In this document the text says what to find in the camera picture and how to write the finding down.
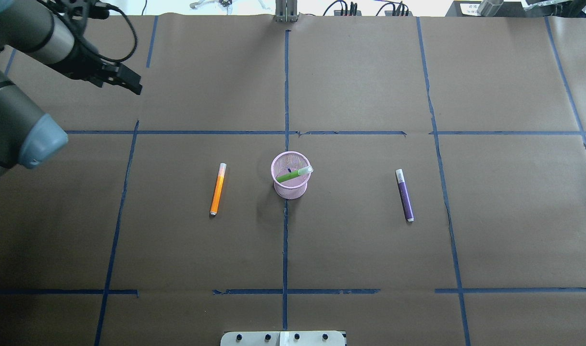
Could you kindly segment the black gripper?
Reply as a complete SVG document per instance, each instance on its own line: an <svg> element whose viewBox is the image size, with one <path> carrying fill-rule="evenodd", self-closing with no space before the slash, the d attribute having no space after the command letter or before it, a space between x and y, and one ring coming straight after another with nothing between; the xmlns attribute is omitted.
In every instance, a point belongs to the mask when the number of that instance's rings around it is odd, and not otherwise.
<svg viewBox="0 0 586 346"><path fill-rule="evenodd" d="M104 83L119 86L140 96L143 90L141 76L121 63L102 61L101 59L83 59L77 61L69 72L69 79L83 80L102 87Z"/></svg>

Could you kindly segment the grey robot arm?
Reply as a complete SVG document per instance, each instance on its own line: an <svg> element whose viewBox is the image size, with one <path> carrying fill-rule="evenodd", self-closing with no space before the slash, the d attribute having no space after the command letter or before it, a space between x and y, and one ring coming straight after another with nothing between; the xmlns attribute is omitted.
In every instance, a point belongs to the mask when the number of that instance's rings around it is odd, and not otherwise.
<svg viewBox="0 0 586 346"><path fill-rule="evenodd" d="M111 12L133 37L130 52L117 59L86 38L89 20ZM141 76L125 65L136 50L130 18L103 0L0 0L0 178L16 166L35 169L68 144L66 131L33 96L86 100L85 92L62 89L69 81L119 86L139 96Z"/></svg>

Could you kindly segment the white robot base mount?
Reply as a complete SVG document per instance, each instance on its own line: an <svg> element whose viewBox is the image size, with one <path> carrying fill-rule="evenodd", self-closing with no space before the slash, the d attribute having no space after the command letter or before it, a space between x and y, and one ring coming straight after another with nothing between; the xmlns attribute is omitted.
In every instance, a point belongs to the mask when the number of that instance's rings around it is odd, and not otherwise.
<svg viewBox="0 0 586 346"><path fill-rule="evenodd" d="M346 346L345 332L318 331L238 331L226 332L221 346Z"/></svg>

